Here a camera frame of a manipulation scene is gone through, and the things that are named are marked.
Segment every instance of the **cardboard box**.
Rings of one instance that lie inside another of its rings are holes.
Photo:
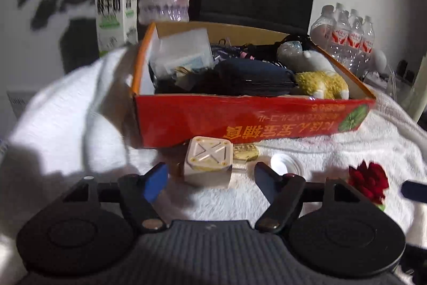
[[[253,27],[209,22],[152,23],[135,62],[132,93],[143,146],[182,143],[194,136],[252,143],[272,138],[298,138],[356,130],[375,104],[375,96],[344,66],[317,48],[349,85],[350,100],[301,97],[229,97],[157,94],[149,59],[164,36],[205,27],[210,42],[229,38],[232,45],[272,44],[286,34]]]

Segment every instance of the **white towel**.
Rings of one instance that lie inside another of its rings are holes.
[[[129,112],[129,74],[136,49],[111,52],[38,93],[9,137],[0,168],[0,283],[13,284],[25,274],[14,246],[22,225],[83,176],[100,182],[126,173],[146,173],[159,161],[181,161],[182,148],[137,149],[138,133]],[[304,177],[324,182],[347,177],[349,165],[363,160],[383,166],[390,183],[386,213],[407,235],[427,247],[426,207],[400,194],[405,180],[427,182],[427,133],[389,97],[377,104],[358,131],[302,139],[266,140],[261,159],[281,151],[302,163]],[[167,221],[249,220],[268,207],[253,181],[253,168],[233,173],[230,188],[195,189],[170,180],[155,208]],[[305,212],[318,205],[306,204]]]

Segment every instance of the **red rose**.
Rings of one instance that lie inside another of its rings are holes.
[[[371,162],[369,167],[366,162],[354,169],[349,166],[349,184],[361,192],[375,204],[383,204],[386,197],[384,190],[389,188],[389,181],[383,168],[377,163]]]

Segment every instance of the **ribbed gray surface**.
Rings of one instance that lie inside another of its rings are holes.
[[[298,263],[280,237],[260,234],[246,221],[174,221],[165,232],[141,236],[108,271],[85,278],[29,274],[20,285],[402,285],[392,274],[342,280]]]

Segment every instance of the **milk carton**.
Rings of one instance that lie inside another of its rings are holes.
[[[95,0],[100,56],[115,48],[138,43],[137,0]]]

